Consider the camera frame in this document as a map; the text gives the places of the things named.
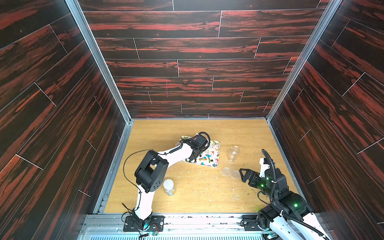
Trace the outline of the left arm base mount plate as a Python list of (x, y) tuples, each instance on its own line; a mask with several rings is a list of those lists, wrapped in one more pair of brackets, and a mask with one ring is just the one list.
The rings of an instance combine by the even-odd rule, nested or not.
[(165, 216), (149, 216), (145, 220), (137, 216), (127, 216), (123, 232), (162, 232), (164, 229)]

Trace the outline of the clear plastic jar lid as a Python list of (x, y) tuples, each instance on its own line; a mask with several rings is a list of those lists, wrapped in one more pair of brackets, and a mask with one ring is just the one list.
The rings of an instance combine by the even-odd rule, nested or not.
[(228, 177), (231, 175), (231, 169), (228, 167), (223, 167), (221, 170), (221, 174), (225, 177)]

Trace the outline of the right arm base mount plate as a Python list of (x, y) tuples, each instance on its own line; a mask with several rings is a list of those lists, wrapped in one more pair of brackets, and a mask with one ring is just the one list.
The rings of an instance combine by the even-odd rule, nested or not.
[(268, 224), (264, 216), (256, 215), (242, 215), (240, 225), (245, 231), (267, 231), (269, 230)]

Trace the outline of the clear candy jar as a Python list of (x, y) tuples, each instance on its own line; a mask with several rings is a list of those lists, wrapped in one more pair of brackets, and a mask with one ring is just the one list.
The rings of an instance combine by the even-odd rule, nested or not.
[(230, 162), (234, 162), (239, 153), (240, 153), (240, 147), (232, 146), (229, 150), (229, 153), (228, 153), (228, 160)]

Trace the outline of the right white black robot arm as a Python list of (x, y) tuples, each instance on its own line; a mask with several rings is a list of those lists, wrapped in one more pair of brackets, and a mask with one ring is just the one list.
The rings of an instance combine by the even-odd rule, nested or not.
[(307, 201), (292, 192), (287, 179), (269, 153), (262, 149), (261, 170), (240, 169), (241, 180), (269, 198), (269, 203), (256, 215), (243, 215), (240, 225), (245, 231), (273, 232), (282, 240), (328, 240)]

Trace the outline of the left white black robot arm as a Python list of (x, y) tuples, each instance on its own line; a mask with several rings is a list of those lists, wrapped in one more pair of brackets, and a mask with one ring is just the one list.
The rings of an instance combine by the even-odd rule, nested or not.
[(181, 161), (191, 163), (209, 148), (210, 143), (210, 136), (206, 132), (200, 132), (194, 137), (181, 139), (180, 145), (170, 150), (147, 151), (134, 174), (138, 198), (135, 208), (131, 210), (131, 216), (139, 229), (144, 230), (150, 225), (154, 195), (162, 185), (168, 168)]

